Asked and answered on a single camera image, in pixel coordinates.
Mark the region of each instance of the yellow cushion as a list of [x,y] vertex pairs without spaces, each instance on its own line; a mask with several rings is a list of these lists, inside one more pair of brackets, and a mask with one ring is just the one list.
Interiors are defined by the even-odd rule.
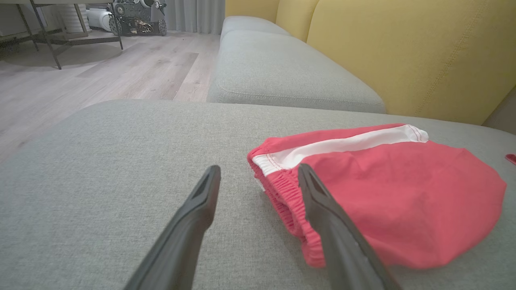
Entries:
[[317,2],[319,0],[280,0],[276,24],[306,42]]
[[516,84],[516,1],[320,0],[307,43],[388,113],[482,124]]
[[254,16],[276,22],[280,0],[226,0],[225,16]]

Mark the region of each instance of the wooden floor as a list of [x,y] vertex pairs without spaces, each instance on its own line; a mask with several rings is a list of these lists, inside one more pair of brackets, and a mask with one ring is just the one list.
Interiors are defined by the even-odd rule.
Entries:
[[[94,31],[95,36],[111,35]],[[205,102],[220,36],[169,31],[74,46],[59,55],[32,42],[0,49],[0,163],[74,112],[117,99]]]

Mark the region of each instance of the fabric upholstery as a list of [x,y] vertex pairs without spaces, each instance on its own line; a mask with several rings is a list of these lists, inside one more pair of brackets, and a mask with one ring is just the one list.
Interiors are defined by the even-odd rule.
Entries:
[[225,16],[246,15],[276,22],[280,0],[225,0]]
[[516,86],[484,122],[484,126],[516,135]]
[[387,112],[482,124],[516,80],[516,1],[320,0],[307,43]]
[[268,20],[251,16],[230,16],[224,19],[222,34],[220,35],[221,39],[233,30],[252,30],[290,35],[287,31]]
[[516,136],[411,117],[275,106],[111,101],[0,164],[0,288],[122,289],[204,170],[222,171],[193,289],[329,289],[261,192],[246,154],[268,137],[410,123],[467,148],[507,183],[493,232],[443,268],[392,268],[404,289],[511,289]]
[[319,0],[280,0],[276,24],[306,42],[317,2]]
[[348,111],[384,111],[378,95],[294,37],[237,30],[220,43],[208,101]]

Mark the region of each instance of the curtain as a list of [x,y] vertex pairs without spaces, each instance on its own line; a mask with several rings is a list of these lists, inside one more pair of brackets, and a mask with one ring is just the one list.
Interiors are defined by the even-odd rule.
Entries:
[[224,0],[167,0],[167,28],[177,31],[220,34]]

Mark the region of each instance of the metal table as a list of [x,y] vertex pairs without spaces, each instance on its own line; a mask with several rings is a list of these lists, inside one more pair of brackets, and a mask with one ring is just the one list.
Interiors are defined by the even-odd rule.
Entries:
[[[77,16],[79,17],[80,25],[83,29],[83,32],[87,35],[88,32],[86,31],[86,25],[84,24],[83,17],[80,13],[79,6],[77,4],[93,4],[93,3],[110,3],[108,0],[0,0],[0,4],[16,4],[18,8],[18,12],[20,13],[23,23],[25,24],[25,28],[27,29],[27,32],[29,33],[29,37],[32,39],[34,43],[34,47],[37,51],[39,51],[38,44],[37,43],[46,43],[49,46],[50,52],[52,53],[52,56],[54,57],[54,60],[57,64],[57,67],[61,69],[61,64],[59,64],[59,60],[57,59],[57,56],[64,52],[65,50],[69,49],[70,47],[74,45],[82,45],[82,44],[92,44],[92,43],[104,43],[104,42],[120,42],[120,48],[124,49],[122,45],[122,38],[120,38],[120,35],[113,36],[113,37],[102,37],[102,38],[88,38],[88,39],[59,39],[52,35],[49,35],[45,27],[43,26],[43,22],[41,21],[41,18],[39,16],[38,10],[36,8],[48,6],[48,5],[55,5],[55,4],[73,4],[75,6],[75,11],[77,12]],[[30,28],[27,24],[27,20],[25,19],[25,16],[22,13],[22,9],[20,7],[20,4],[31,4],[32,8],[34,10],[34,13],[36,14],[36,18],[38,19],[39,25],[41,27],[41,35],[34,35],[30,31]],[[115,21],[115,25],[118,30],[118,25],[120,23],[118,21]],[[52,44],[60,45],[60,47],[54,49],[52,47]]]

